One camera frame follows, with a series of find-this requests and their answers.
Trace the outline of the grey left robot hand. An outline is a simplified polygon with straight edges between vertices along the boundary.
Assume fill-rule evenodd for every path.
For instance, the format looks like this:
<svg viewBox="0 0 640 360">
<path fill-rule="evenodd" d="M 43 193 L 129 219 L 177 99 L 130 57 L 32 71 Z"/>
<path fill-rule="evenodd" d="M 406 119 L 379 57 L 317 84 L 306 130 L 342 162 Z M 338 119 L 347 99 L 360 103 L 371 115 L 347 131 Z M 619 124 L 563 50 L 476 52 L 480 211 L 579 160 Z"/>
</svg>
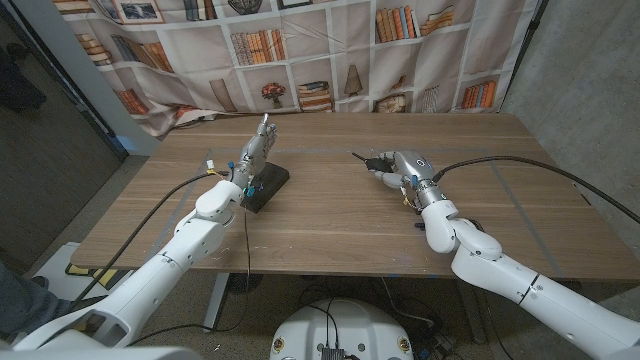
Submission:
<svg viewBox="0 0 640 360">
<path fill-rule="evenodd" d="M 265 113 L 256 134 L 242 148 L 240 158 L 228 180 L 240 188 L 247 187 L 253 178 L 264 169 L 276 138 L 276 127 L 269 123 L 269 114 Z"/>
</svg>

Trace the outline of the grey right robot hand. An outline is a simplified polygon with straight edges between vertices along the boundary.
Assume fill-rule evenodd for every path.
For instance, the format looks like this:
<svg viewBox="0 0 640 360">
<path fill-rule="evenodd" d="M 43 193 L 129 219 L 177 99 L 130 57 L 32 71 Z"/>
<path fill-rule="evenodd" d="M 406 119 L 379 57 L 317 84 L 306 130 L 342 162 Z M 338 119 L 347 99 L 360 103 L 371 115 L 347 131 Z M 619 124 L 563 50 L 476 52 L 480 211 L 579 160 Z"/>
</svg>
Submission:
<svg viewBox="0 0 640 360">
<path fill-rule="evenodd" d="M 413 150 L 387 151 L 377 157 L 364 160 L 367 169 L 392 189 L 399 189 L 408 197 L 413 193 L 412 207 L 422 210 L 439 201 L 446 200 L 434 181 L 432 165 Z"/>
</svg>

